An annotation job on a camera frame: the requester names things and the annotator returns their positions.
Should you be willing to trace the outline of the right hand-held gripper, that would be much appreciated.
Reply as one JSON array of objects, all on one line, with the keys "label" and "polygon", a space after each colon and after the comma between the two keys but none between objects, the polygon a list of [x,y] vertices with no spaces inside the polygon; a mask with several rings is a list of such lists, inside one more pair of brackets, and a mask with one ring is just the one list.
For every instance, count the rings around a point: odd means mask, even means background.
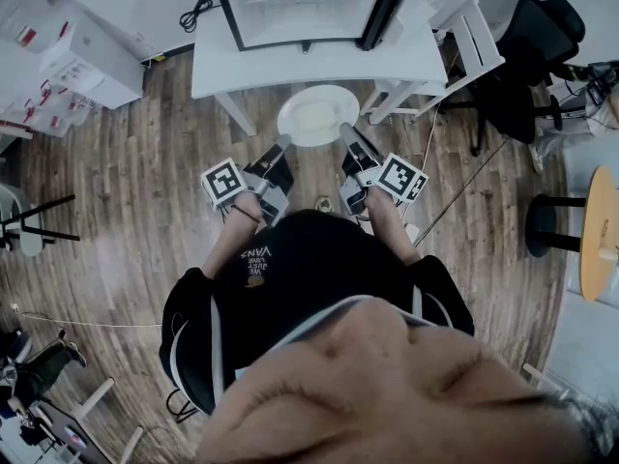
[{"label": "right hand-held gripper", "polygon": [[385,190],[397,202],[412,204],[416,201],[428,180],[424,172],[395,154],[379,164],[382,155],[348,123],[339,126],[339,134],[349,152],[342,164],[346,179],[339,188],[349,215],[357,216],[365,210],[370,187]]}]

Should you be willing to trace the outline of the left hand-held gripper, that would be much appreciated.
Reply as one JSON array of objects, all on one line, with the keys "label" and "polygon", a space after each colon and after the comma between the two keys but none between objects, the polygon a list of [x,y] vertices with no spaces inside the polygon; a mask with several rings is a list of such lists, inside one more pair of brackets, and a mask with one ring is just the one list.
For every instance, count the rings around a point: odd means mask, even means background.
[{"label": "left hand-held gripper", "polygon": [[241,192],[253,193],[260,204],[267,225],[275,225],[289,206],[288,194],[294,178],[285,159],[291,144],[289,134],[276,142],[253,165],[239,169],[233,159],[226,159],[201,174],[201,185],[214,209],[230,206]]}]

